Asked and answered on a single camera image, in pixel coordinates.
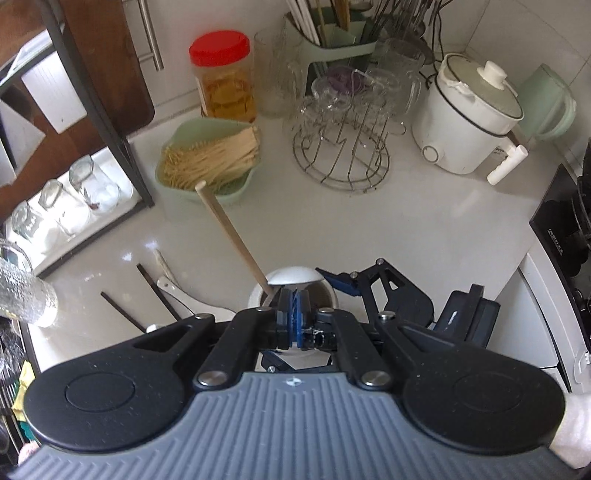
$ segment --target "gray ribbed grip pad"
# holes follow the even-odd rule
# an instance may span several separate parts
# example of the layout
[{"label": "gray ribbed grip pad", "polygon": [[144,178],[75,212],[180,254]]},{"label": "gray ribbed grip pad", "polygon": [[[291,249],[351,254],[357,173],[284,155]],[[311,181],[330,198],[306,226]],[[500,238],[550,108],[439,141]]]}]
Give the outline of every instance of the gray ribbed grip pad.
[{"label": "gray ribbed grip pad", "polygon": [[44,446],[15,480],[544,480],[575,471],[545,448],[485,457],[445,447],[414,428],[384,393],[338,374],[246,373],[195,396],[155,440],[108,455]]}]

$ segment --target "black chopstick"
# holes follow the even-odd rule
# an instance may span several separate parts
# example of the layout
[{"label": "black chopstick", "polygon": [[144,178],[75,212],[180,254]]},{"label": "black chopstick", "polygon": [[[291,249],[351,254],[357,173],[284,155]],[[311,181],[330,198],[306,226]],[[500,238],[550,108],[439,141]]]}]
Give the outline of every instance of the black chopstick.
[{"label": "black chopstick", "polygon": [[144,326],[140,322],[138,322],[137,320],[135,320],[123,308],[121,308],[119,305],[117,305],[117,303],[115,302],[115,300],[113,300],[111,297],[109,297],[104,291],[100,292],[100,296],[103,297],[106,301],[108,301],[109,304],[115,310],[117,310],[117,312],[119,312],[121,315],[123,315],[129,323],[132,323],[134,326],[136,326],[139,330],[141,330],[142,333],[146,333],[146,329],[144,328]]},{"label": "black chopstick", "polygon": [[156,282],[152,279],[152,277],[150,277],[150,274],[146,272],[146,269],[142,266],[141,263],[138,263],[136,267],[138,267],[139,272],[145,278],[146,282],[148,282],[148,285],[150,285],[150,288],[152,288],[152,290],[163,303],[163,305],[166,307],[166,309],[170,312],[170,314],[174,317],[174,319],[177,322],[180,322],[182,320],[181,316],[176,312],[176,310],[173,308],[170,302],[166,299],[164,293],[162,293],[162,291],[158,288],[158,285],[156,285]]}]

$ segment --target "white knob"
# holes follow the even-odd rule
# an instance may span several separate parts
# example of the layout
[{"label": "white knob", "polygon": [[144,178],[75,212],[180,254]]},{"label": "white knob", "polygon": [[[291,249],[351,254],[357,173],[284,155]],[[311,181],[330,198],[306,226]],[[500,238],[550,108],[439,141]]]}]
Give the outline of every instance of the white knob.
[{"label": "white knob", "polygon": [[476,71],[494,88],[505,90],[505,84],[503,82],[507,78],[507,74],[505,73],[505,70],[499,67],[496,63],[489,60],[486,62],[486,65],[484,65],[484,68],[478,67]]}]

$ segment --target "power cord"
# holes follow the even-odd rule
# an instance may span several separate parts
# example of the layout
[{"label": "power cord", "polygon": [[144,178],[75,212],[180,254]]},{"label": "power cord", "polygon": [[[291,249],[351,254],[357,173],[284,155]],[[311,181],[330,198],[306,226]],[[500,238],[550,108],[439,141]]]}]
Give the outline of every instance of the power cord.
[{"label": "power cord", "polygon": [[[437,76],[438,70],[436,63],[441,64],[445,57],[445,52],[443,51],[443,42],[441,40],[441,29],[443,28],[443,22],[441,20],[441,11],[443,8],[445,8],[452,2],[453,0],[446,0],[437,7],[437,11],[435,12],[433,20],[433,29],[431,31],[431,55],[433,56],[433,69],[435,70],[435,73],[432,73],[428,77],[425,77],[425,75],[421,74],[423,78],[425,78],[425,85],[427,87],[427,90],[431,86],[433,78]],[[439,48],[441,49],[441,60],[439,60],[435,54],[435,30],[437,30],[437,41],[439,42]]]}]

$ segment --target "red lid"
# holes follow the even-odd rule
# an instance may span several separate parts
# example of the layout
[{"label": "red lid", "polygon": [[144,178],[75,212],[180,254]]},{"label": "red lid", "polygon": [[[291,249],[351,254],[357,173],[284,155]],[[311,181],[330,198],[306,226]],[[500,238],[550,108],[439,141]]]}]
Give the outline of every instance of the red lid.
[{"label": "red lid", "polygon": [[189,56],[197,67],[220,67],[242,60],[250,51],[251,44],[244,33],[218,30],[195,40]]}]

